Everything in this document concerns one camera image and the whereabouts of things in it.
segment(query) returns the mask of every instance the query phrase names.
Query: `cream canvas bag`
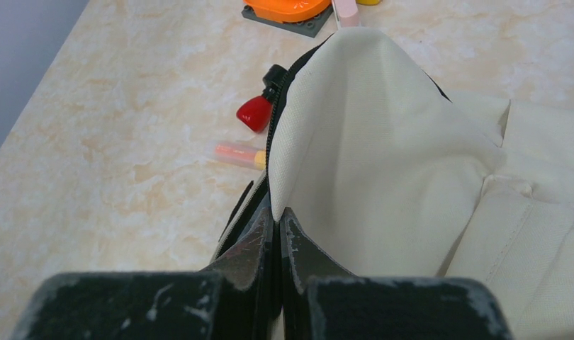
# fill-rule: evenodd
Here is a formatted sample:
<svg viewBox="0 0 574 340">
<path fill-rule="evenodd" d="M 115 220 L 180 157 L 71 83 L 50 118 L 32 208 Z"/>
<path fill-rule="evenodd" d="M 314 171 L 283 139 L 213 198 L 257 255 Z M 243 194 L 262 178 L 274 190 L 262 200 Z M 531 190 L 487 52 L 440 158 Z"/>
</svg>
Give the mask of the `cream canvas bag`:
<svg viewBox="0 0 574 340">
<path fill-rule="evenodd" d="M 519 339 L 574 339 L 574 112 L 441 90 L 377 30 L 339 30 L 283 79 L 261 206 L 360 276 L 486 285 Z"/>
</svg>

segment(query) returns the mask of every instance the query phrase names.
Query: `orange toy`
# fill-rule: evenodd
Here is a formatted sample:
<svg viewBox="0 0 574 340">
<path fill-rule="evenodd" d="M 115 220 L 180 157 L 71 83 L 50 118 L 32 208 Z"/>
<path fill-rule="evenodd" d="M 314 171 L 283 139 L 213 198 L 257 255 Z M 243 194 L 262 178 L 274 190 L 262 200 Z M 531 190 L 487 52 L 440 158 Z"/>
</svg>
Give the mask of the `orange toy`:
<svg viewBox="0 0 574 340">
<path fill-rule="evenodd" d="M 331 0 L 244 0 L 258 18 L 277 23 L 297 23 L 324 11 Z"/>
</svg>

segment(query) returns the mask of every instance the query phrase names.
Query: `gray lego baseplate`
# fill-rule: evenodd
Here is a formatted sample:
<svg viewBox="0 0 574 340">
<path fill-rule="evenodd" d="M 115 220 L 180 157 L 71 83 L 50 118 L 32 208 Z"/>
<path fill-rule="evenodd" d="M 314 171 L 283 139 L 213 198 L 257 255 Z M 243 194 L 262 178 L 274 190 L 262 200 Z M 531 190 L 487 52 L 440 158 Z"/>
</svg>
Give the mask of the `gray lego baseplate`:
<svg viewBox="0 0 574 340">
<path fill-rule="evenodd" d="M 270 26 L 282 28 L 284 30 L 305 35 L 311 38 L 314 38 L 318 32 L 320 32 L 320 29 L 327 22 L 327 19 L 331 16 L 331 14 L 333 14 L 333 7 L 329 6 L 314 18 L 310 18 L 306 21 L 300 21 L 299 23 L 277 23 L 275 21 L 258 18 L 251 6 L 245 6 L 243 11 L 241 11 L 241 15 L 243 15 L 243 17 L 246 19 L 258 21 L 259 23 L 265 23 Z"/>
</svg>

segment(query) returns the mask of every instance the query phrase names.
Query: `red bottle cap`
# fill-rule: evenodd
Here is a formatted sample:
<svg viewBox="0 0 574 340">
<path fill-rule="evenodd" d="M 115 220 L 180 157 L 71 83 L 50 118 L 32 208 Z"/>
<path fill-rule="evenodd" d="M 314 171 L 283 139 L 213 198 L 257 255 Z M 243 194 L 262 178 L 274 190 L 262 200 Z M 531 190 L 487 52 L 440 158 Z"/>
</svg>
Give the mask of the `red bottle cap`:
<svg viewBox="0 0 574 340">
<path fill-rule="evenodd" d="M 255 133 L 264 131 L 270 121 L 272 104 L 263 96 L 249 99 L 237 110 L 237 118 Z"/>
</svg>

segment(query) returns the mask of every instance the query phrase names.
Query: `beige marble countertop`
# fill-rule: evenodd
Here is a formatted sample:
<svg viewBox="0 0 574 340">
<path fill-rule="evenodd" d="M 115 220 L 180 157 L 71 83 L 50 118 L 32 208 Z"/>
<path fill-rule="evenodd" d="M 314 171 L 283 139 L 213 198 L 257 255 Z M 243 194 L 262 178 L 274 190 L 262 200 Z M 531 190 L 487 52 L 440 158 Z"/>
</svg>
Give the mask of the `beige marble countertop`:
<svg viewBox="0 0 574 340">
<path fill-rule="evenodd" d="M 257 171 L 209 140 L 264 146 L 235 118 L 273 63 L 315 38 L 246 21 L 239 0 L 93 0 L 0 150 L 0 339 L 63 271 L 208 263 Z M 574 1 L 361 7 L 445 88 L 574 109 Z"/>
</svg>

